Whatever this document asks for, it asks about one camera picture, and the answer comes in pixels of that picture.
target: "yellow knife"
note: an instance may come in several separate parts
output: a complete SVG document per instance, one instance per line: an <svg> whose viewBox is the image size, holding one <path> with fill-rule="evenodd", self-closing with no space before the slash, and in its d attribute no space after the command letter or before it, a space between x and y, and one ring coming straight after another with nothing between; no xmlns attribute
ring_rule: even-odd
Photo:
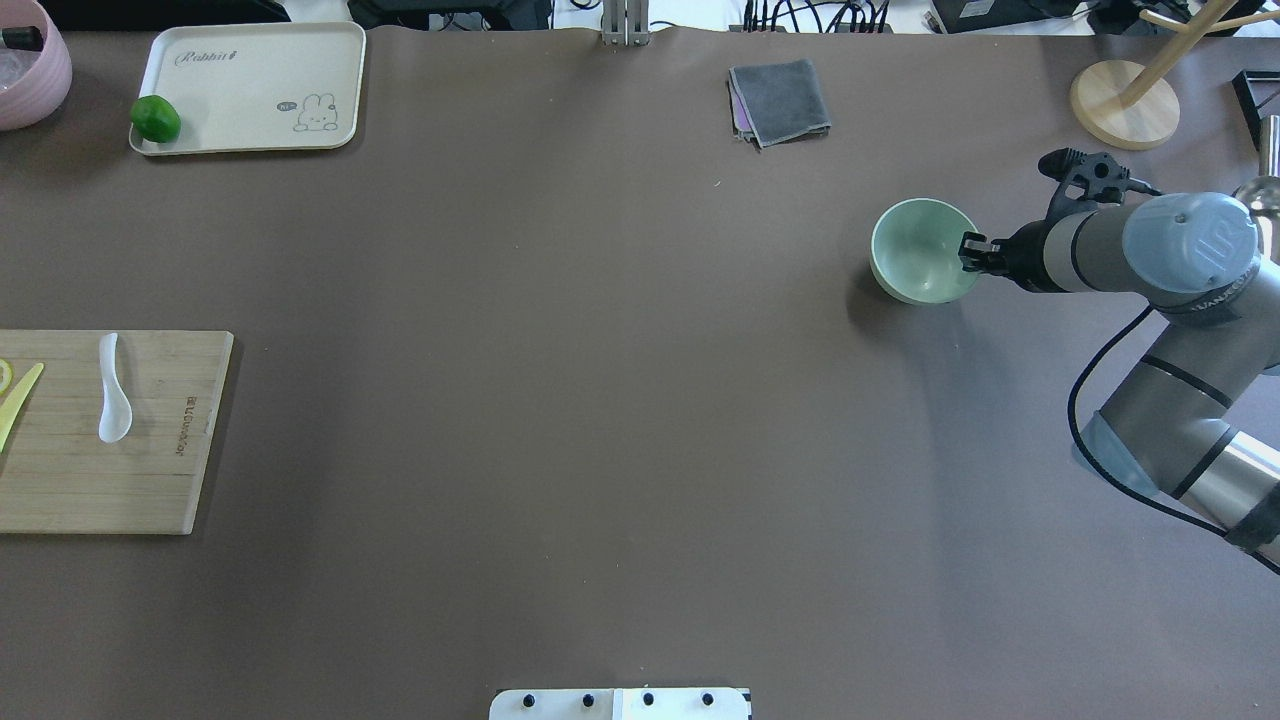
<svg viewBox="0 0 1280 720"><path fill-rule="evenodd" d="M18 419L18 413L22 410L22 405L27 402L27 395L31 393L31 387L36 384L36 379L40 378L40 373L45 370L44 363L36 363L27 374L18 380L14 386L13 392L9 397L4 398L4 404L0 405L0 452L4 452L4 443L9 441L9 430L13 429L13 421Z"/></svg>

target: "wooden cutting board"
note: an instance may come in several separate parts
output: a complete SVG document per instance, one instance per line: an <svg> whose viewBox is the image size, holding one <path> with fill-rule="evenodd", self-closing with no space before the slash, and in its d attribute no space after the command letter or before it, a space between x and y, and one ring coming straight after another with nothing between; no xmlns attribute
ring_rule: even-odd
<svg viewBox="0 0 1280 720"><path fill-rule="evenodd" d="M0 532L191 533L233 337L122 331L116 374L133 427L108 445L97 437L104 334L0 331L14 384L45 364L0 452Z"/></svg>

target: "green lime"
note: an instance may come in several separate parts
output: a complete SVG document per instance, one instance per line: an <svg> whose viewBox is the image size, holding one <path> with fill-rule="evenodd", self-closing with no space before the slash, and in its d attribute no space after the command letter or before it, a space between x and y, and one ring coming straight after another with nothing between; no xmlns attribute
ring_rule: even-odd
<svg viewBox="0 0 1280 720"><path fill-rule="evenodd" d="M129 109L129 119L138 135L151 142L173 142L182 131L178 110L159 95L138 97Z"/></svg>

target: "folded towel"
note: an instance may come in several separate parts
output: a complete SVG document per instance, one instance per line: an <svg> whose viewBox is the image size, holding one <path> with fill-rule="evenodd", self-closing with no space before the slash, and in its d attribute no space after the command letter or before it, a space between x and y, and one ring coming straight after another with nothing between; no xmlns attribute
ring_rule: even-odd
<svg viewBox="0 0 1280 720"><path fill-rule="evenodd" d="M831 118L809 60L730 68L730 105L739 137L760 147L805 135L827 135Z"/></svg>

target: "green bowl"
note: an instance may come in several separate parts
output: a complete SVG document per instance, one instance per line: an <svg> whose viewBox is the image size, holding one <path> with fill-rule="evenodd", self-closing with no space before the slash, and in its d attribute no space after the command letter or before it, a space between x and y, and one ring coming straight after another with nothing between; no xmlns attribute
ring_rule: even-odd
<svg viewBox="0 0 1280 720"><path fill-rule="evenodd" d="M902 302L951 302L978 282L978 273L960 265L960 241L977 229L964 213L941 200L904 200L876 222L872 273L884 292Z"/></svg>

